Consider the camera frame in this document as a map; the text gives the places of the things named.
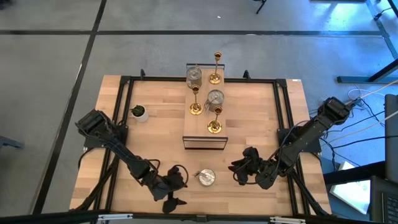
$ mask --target wooden tabletop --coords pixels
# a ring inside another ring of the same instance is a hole
[[[99,91],[97,110],[113,115],[120,76],[106,75]],[[300,80],[287,80],[294,123],[308,120],[308,109]],[[149,112],[145,123],[137,123],[129,115],[129,136],[126,146],[138,156],[159,159],[159,174],[165,175],[175,164],[185,166],[189,172],[188,188],[176,191],[175,197],[188,202],[173,213],[219,215],[291,215],[287,179],[278,177],[268,190],[258,185],[240,186],[232,178],[228,166],[241,159],[248,146],[259,150],[267,159],[278,147],[278,126],[274,92],[271,84],[225,83],[223,113],[226,116],[228,143],[224,151],[185,150],[182,142],[185,110],[185,82],[136,81],[130,107],[144,105]],[[280,90],[282,110],[284,102]],[[284,112],[285,127],[287,118]],[[81,162],[70,208],[79,206],[98,181],[104,149],[95,149]],[[331,212],[319,160],[301,153],[307,188],[327,212]],[[216,174],[211,187],[202,187],[192,176],[196,171],[211,169]],[[101,200],[104,208],[105,186]],[[296,189],[298,209],[302,212],[300,191]],[[155,202],[147,187],[141,187],[131,177],[126,165],[119,164],[112,211],[162,213],[162,201]]]

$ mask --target wooden box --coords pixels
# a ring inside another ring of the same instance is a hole
[[[202,105],[203,112],[199,115],[193,115],[189,112],[190,105],[195,102],[195,95],[192,89],[186,86],[184,134],[182,137],[184,148],[223,150],[228,141],[225,111],[218,116],[218,121],[222,127],[221,132],[217,134],[210,133],[207,126],[210,121],[216,118],[216,115],[214,112],[205,109],[205,102],[211,90],[220,90],[224,93],[224,68],[217,69],[217,73],[221,75],[221,82],[215,85],[209,82],[209,76],[215,72],[215,68],[201,68],[201,72],[202,84],[197,94],[197,102]]]

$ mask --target brass candlestick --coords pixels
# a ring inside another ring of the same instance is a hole
[[[216,70],[213,74],[209,76],[209,82],[211,84],[219,84],[221,82],[221,75],[217,73],[217,66],[218,66],[218,61],[221,59],[221,52],[216,52],[214,54],[214,57],[216,59]]]
[[[213,134],[220,133],[222,125],[219,121],[217,121],[217,118],[218,118],[218,115],[221,114],[221,112],[223,112],[222,107],[216,106],[214,108],[214,113],[216,114],[216,119],[214,119],[213,121],[210,121],[207,124],[207,130],[209,130],[210,133],[213,133]]]
[[[193,94],[195,95],[195,102],[189,106],[189,112],[193,115],[199,115],[203,111],[203,107],[201,106],[200,103],[197,102],[197,94],[199,93],[199,86],[198,85],[193,85],[192,86],[192,91]]]

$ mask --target small potted plant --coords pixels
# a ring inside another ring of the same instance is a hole
[[[136,105],[133,109],[130,110],[133,117],[140,123],[143,123],[148,120],[148,113],[145,110],[144,106]]]

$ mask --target concrete floor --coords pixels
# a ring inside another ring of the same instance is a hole
[[[389,7],[386,0],[373,4],[378,11]],[[99,5],[100,0],[18,0],[0,11],[0,30],[91,30]],[[365,3],[268,0],[260,14],[255,15],[258,6],[258,2],[248,0],[113,0],[106,4],[99,29],[378,30]],[[395,14],[386,11],[381,21],[398,49]],[[85,35],[0,35],[0,135],[26,143],[22,151],[5,147],[0,153],[0,216],[29,212],[87,41]],[[355,86],[337,84],[337,76],[369,76],[393,61],[380,36],[97,36],[44,212],[68,210],[83,145],[73,123],[94,107],[103,75],[138,75],[143,68],[147,75],[182,76],[186,63],[211,63],[216,50],[223,53],[228,77],[241,77],[247,69],[252,77],[302,79],[310,110],[329,96],[348,99],[347,92]],[[359,87],[374,90],[380,85]],[[381,93],[398,94],[398,87]],[[375,113],[384,110],[382,96],[371,95],[366,101]],[[354,118],[344,126],[367,116],[367,111],[355,110]],[[328,139],[375,121],[369,119]],[[383,134],[384,129],[377,125],[361,136],[350,136],[333,145]],[[338,152],[365,165],[384,159],[384,141],[354,144]],[[326,147],[322,155],[331,158]]]

